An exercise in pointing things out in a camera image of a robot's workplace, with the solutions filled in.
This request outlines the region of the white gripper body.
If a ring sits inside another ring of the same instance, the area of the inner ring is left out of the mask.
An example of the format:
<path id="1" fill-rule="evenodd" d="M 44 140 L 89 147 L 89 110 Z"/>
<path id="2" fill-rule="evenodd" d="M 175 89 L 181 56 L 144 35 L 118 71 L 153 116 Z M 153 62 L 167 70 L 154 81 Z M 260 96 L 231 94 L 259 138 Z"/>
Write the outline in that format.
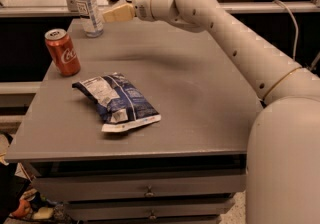
<path id="1" fill-rule="evenodd" d="M 152 0 L 132 0 L 136 16 L 143 21 L 155 21 L 152 14 Z"/>

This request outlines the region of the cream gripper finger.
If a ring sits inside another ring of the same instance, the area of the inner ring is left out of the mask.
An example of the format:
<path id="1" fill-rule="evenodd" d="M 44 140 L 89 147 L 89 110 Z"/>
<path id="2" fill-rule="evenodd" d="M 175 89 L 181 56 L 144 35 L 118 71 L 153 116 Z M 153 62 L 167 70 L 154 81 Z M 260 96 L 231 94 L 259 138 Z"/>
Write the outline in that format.
<path id="1" fill-rule="evenodd" d="M 125 3 L 106 10 L 102 13 L 105 22 L 125 22 L 130 21 L 135 17 L 135 11 L 131 4 Z"/>

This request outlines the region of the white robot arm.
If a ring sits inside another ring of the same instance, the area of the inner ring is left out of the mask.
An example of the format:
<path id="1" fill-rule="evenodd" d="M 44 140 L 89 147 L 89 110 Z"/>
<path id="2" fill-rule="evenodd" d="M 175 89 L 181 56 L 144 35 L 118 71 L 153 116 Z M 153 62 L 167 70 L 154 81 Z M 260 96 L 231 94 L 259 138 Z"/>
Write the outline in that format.
<path id="1" fill-rule="evenodd" d="M 246 223 L 320 224 L 320 78 L 227 13 L 217 0 L 125 0 L 106 22 L 165 21 L 207 31 L 265 108 L 247 148 Z"/>

